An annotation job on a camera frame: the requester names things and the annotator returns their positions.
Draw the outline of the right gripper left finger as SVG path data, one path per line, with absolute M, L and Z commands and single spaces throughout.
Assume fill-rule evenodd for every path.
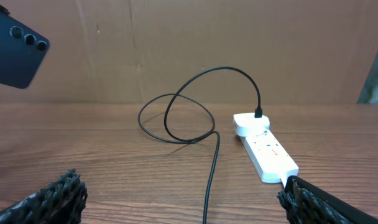
M 87 188 L 75 169 L 20 202 L 0 211 L 0 224 L 79 224 Z

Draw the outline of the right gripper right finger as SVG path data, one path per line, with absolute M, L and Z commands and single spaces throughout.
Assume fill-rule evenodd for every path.
M 378 219 L 291 175 L 281 176 L 277 198 L 290 224 L 378 224 Z

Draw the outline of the blue Samsung Galaxy smartphone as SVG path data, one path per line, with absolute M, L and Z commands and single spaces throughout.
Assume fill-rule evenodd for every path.
M 48 39 L 15 20 L 0 4 L 0 84 L 27 88 L 49 47 Z

